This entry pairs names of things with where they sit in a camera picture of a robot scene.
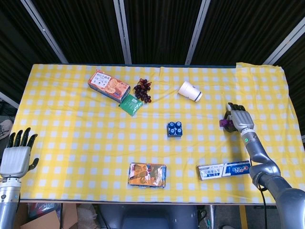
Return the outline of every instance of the robotic arm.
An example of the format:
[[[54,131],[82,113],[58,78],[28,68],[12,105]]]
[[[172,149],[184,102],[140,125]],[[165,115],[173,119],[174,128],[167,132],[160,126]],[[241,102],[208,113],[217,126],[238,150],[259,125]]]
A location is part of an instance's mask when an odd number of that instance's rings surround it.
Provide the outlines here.
[[[254,123],[250,114],[242,105],[229,103],[220,126],[228,132],[241,133],[243,143],[252,161],[259,163],[250,167],[253,184],[269,190],[275,199],[282,229],[305,229],[305,192],[292,188],[281,176],[277,164],[270,159],[253,130]]]
[[[37,135],[32,135],[28,141],[30,128],[24,131],[22,140],[20,130],[14,142],[15,133],[10,135],[7,148],[3,152],[0,166],[0,229],[12,229],[20,201],[22,178],[28,171],[34,169],[39,159],[29,165],[31,148]]]

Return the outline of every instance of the yellow checkered tablecloth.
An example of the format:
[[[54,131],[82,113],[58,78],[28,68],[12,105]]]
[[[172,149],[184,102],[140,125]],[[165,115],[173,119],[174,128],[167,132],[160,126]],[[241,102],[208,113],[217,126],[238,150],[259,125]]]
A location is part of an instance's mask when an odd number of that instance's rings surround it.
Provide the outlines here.
[[[133,117],[94,91],[87,80],[103,70],[133,87],[152,81],[152,103]],[[187,80],[203,96],[197,103],[177,94]],[[168,68],[36,64],[31,71],[13,131],[37,133],[22,178],[22,199],[120,202],[262,203],[249,175],[200,181],[196,165],[249,158],[239,134],[224,132],[219,119],[227,102],[243,104],[267,153],[283,176],[305,189],[304,149],[298,121],[279,67]],[[181,121],[181,139],[166,125]],[[167,165],[165,189],[127,185],[131,162]],[[274,203],[266,192],[267,203]]]

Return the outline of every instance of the snack box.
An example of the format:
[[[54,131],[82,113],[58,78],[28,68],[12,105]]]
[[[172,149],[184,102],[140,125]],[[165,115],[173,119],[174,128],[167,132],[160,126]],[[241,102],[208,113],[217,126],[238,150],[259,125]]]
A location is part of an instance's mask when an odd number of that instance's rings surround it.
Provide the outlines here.
[[[209,166],[197,166],[201,180],[248,174],[249,168],[249,161],[239,161]]]
[[[131,163],[128,184],[140,187],[165,187],[166,166],[159,164]]]
[[[103,95],[121,103],[129,94],[130,85],[112,76],[96,70],[88,80],[90,88],[102,93]]]

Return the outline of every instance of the red grapes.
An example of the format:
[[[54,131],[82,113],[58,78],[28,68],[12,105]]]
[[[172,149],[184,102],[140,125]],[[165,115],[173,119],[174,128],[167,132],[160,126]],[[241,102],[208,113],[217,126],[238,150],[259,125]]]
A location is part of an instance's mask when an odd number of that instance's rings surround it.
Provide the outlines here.
[[[147,91],[151,89],[152,82],[148,82],[146,79],[140,79],[138,84],[133,88],[135,90],[135,97],[141,99],[145,103],[151,103],[151,97],[147,94]]]

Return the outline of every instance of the white paper cup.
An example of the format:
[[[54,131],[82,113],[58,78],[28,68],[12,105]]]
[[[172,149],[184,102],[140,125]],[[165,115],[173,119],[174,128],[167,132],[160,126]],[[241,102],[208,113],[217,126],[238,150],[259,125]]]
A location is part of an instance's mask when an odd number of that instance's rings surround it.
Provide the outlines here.
[[[187,81],[184,81],[178,93],[185,96],[186,98],[194,100],[195,102],[198,102],[202,96],[201,91],[199,91],[197,88],[194,88],[194,86]]]

